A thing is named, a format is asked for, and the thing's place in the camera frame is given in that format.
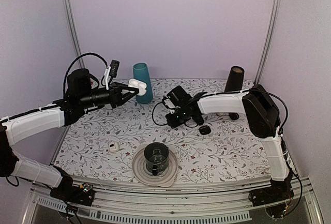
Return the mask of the white earbuds charging case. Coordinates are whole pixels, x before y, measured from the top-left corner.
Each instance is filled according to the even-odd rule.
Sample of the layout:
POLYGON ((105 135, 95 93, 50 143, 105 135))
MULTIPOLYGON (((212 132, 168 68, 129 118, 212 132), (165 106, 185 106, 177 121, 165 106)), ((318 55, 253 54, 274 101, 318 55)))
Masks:
POLYGON ((147 84, 137 79, 130 79, 128 85, 139 90, 138 96, 144 96, 147 92, 147 84))

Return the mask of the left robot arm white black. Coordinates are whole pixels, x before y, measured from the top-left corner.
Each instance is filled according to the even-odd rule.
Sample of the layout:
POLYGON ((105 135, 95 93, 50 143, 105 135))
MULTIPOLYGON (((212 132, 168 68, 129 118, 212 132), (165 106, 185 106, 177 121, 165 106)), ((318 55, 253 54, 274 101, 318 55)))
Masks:
POLYGON ((63 99, 45 107, 13 117, 1 118, 1 177, 20 177, 56 188, 65 200, 73 200, 77 189, 72 179, 56 167, 26 158, 12 149, 16 143, 49 129, 66 127, 77 122, 86 113, 122 106, 132 97, 147 92, 146 83, 130 79, 128 84, 109 83, 104 87, 92 87, 96 78, 88 69, 74 70, 67 78, 67 90, 63 99))

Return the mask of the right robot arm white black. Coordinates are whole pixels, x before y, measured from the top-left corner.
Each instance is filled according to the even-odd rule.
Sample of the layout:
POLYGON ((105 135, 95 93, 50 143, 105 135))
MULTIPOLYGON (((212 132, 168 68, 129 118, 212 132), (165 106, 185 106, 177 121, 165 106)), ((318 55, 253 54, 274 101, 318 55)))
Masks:
POLYGON ((176 128, 189 119, 202 125, 204 114, 244 114, 251 133, 263 145, 270 165, 271 179, 276 182, 269 187, 267 196, 271 201, 279 201, 287 194, 288 188, 283 181, 290 170, 286 164, 286 147, 282 140, 283 122, 280 121, 279 109, 272 98, 272 94, 259 84, 241 91, 212 94, 201 92, 194 96, 177 86, 162 99, 162 104, 169 110, 166 119, 171 128, 176 128))

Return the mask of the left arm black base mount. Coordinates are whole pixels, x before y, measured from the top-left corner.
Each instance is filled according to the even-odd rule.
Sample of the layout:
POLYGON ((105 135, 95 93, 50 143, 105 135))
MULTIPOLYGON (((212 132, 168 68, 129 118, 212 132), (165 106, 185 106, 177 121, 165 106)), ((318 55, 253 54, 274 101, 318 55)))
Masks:
POLYGON ((75 186, 72 181, 63 181, 57 187, 51 189, 50 196, 67 203, 92 206, 95 191, 93 185, 89 183, 75 186))

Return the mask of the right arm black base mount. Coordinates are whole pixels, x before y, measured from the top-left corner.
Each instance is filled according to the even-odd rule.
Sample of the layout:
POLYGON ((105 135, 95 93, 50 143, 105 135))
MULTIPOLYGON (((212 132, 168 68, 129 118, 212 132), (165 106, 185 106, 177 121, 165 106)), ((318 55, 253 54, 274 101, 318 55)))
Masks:
POLYGON ((251 190, 248 195, 253 206, 275 203, 294 197, 294 192, 289 182, 271 180, 271 185, 264 188, 251 190))

